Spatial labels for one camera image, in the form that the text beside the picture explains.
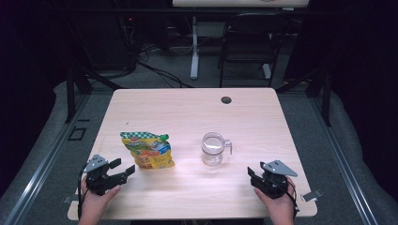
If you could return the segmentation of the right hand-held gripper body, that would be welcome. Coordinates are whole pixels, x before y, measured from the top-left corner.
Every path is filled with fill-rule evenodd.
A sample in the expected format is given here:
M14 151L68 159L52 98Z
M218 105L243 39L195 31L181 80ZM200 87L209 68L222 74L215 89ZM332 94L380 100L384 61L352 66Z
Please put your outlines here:
M266 163L266 170L261 176L255 173L254 178L251 178L251 185L259 188L271 199L277 199L288 190L288 176L297 177L298 174L277 159Z

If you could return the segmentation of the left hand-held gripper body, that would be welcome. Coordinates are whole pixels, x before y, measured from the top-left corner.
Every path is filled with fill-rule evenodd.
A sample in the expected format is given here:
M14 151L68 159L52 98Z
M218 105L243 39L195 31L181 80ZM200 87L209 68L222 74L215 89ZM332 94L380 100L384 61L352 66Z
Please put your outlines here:
M104 195L105 192L117 185L127 183L125 172L108 175L110 170L109 161L100 155L94 155L84 168L86 174L86 187L97 195Z

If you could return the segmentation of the yellow seasoning pouch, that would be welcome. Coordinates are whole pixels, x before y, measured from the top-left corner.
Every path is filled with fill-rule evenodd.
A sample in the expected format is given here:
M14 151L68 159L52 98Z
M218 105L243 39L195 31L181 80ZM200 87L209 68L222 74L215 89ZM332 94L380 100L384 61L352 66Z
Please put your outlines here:
M146 131L121 132L120 137L140 168L152 170L175 166L168 134L157 135Z

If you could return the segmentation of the clear glass jar with lid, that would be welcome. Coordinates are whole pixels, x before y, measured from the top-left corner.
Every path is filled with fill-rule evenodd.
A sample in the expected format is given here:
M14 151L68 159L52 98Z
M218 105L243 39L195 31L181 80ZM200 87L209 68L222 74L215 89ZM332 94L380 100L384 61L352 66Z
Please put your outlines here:
M232 151L232 143L217 132L207 133L202 140L201 159L207 166L218 166L223 160L223 151Z

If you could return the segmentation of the person's left hand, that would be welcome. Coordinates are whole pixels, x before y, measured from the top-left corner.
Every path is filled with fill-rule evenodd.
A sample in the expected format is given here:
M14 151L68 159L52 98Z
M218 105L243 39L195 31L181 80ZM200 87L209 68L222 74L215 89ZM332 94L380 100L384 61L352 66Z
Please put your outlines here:
M108 203L119 192L121 186L117 185L109 189L104 195L100 196L93 193L86 187L85 180L86 177L82 179L82 184L81 184L81 190L82 192L85 193L83 199L83 206L82 206L82 216L90 215L102 218Z

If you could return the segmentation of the person's right hand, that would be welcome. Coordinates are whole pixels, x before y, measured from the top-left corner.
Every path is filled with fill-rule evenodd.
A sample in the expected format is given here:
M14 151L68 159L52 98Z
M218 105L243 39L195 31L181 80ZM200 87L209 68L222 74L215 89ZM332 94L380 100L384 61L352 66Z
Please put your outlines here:
M272 218L292 218L294 220L294 203L287 194L277 199L271 199L259 188L255 187L254 193L268 210L268 216Z

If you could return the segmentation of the black metal stand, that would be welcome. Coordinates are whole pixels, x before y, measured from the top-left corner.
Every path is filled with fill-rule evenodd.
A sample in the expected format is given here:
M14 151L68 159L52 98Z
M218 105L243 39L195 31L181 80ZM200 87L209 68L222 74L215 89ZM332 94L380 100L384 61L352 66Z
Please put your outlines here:
M330 127L329 109L330 109L330 96L331 96L331 74L326 68L316 68L313 71L293 79L291 82L276 89L278 94L284 93L289 89L299 85L304 81L310 81L305 93L309 98L315 98L320 91L322 94L321 104L321 117L325 124Z
M67 74L67 105L68 105L68 116L66 119L66 124L69 123L76 113L75 104L75 88L84 95L90 95L93 91L92 85L89 83L88 79L94 79L113 90L121 89L121 86L109 81L108 79L102 77L97 72L88 67L72 67Z

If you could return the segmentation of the black folding chair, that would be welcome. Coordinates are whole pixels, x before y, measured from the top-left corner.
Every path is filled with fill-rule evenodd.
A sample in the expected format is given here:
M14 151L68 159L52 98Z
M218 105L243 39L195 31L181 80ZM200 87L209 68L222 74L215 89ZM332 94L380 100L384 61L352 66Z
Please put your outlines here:
M283 40L291 26L282 13L240 13L224 25L222 49L218 68L219 87L223 87L225 63L258 64L259 69L268 65L271 87Z

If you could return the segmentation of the white desk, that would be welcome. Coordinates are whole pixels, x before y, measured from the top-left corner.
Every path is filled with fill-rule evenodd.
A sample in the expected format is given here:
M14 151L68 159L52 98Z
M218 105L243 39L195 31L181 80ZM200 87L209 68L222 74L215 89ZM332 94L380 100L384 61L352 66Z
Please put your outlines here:
M173 0L173 7L177 8L306 8L310 0ZM198 78L198 25L196 16L192 18L192 60L191 79Z

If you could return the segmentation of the aluminium floor rail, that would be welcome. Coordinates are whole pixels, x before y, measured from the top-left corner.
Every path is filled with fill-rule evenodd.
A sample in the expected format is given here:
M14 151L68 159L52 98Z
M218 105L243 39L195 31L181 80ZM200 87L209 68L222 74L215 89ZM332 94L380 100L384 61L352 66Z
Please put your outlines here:
M340 175L344 179L344 183L348 189L351 199L355 204L357 211L359 212L363 225L379 225L375 214L371 209L370 204L367 201L362 188L360 187L360 184L358 183L357 178L353 174L353 171L343 152L343 148L338 142L332 126L328 126L323 119L320 103L317 99L313 98L309 98L309 102L315 112L316 119L328 137L329 144L331 146L331 154L334 157Z
M56 98L50 117L33 148L0 198L0 225L22 224L60 155L61 145L72 131L76 116L84 109L88 100L87 95L78 97L75 114L66 123L67 99Z

